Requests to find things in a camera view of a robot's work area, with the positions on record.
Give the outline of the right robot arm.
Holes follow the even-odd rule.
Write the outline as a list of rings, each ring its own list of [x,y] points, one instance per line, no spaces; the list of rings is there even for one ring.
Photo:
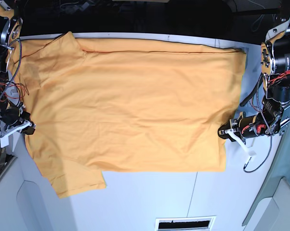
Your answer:
[[[22,24],[19,2],[0,0],[0,136],[16,131],[32,135],[35,131],[35,124],[30,113],[24,111],[22,102],[28,90],[15,82],[21,62],[17,62],[15,70],[9,70],[13,51],[22,49],[19,38]]]

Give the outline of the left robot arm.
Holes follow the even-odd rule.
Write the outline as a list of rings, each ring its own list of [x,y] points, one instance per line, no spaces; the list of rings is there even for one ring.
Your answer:
[[[282,0],[276,9],[260,14],[275,14],[272,28],[261,44],[261,74],[252,92],[240,103],[243,107],[257,100],[257,114],[231,119],[218,129],[222,139],[242,141],[259,136],[283,134],[290,122],[290,0]]]

